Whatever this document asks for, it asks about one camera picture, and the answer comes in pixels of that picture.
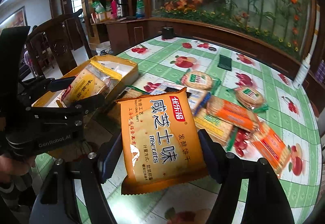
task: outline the table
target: table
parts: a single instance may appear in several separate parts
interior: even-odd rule
[[[220,55],[232,58],[232,71],[217,67]],[[228,88],[249,84],[262,93],[270,108],[258,114],[259,118],[265,120],[286,145],[291,147],[299,144],[302,150],[302,171],[295,172],[295,175],[288,163],[282,171],[280,182],[289,200],[295,223],[303,223],[314,208],[321,180],[320,137],[311,104],[303,88],[294,89],[290,79],[256,60],[194,39],[176,37],[162,40],[160,36],[118,56],[138,63],[140,77],[133,86],[147,92],[154,90],[163,81],[177,82],[190,67],[219,78],[221,85],[215,95],[233,103],[239,104],[226,91]],[[191,63],[182,63],[178,59],[180,56],[187,57]],[[256,161],[260,157],[260,153],[249,144],[242,159]],[[47,154],[37,157],[36,164],[42,178],[52,163]],[[220,185],[207,176],[154,193],[125,196],[121,195],[121,183],[125,176],[122,154],[113,177],[102,185],[118,224],[165,224],[165,214],[173,211],[171,208],[176,213],[193,211],[197,216],[195,223],[205,223],[204,216],[209,215],[220,190]],[[75,180],[75,186],[82,222],[90,223],[80,180]],[[241,222],[247,188],[248,180],[243,180],[234,224]]]

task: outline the human hand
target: human hand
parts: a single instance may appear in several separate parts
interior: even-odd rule
[[[31,167],[35,167],[36,156],[28,158],[25,162],[0,156],[0,183],[9,183],[11,175],[25,175]]]

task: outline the metal bolt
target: metal bolt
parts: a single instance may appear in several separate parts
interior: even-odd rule
[[[89,159],[95,159],[96,156],[97,156],[97,154],[94,153],[94,152],[88,154],[88,158],[89,158]]]
[[[81,121],[81,120],[76,120],[76,121],[74,122],[74,124],[75,124],[76,126],[81,126],[81,125],[82,125],[82,121]]]
[[[61,163],[63,163],[63,159],[57,159],[56,161],[55,161],[55,164],[57,165],[57,166],[59,166]]]
[[[268,163],[267,159],[265,159],[265,158],[260,158],[259,161],[260,161],[261,164],[267,164]]]
[[[226,153],[225,156],[229,159],[235,158],[235,155],[233,153]]]

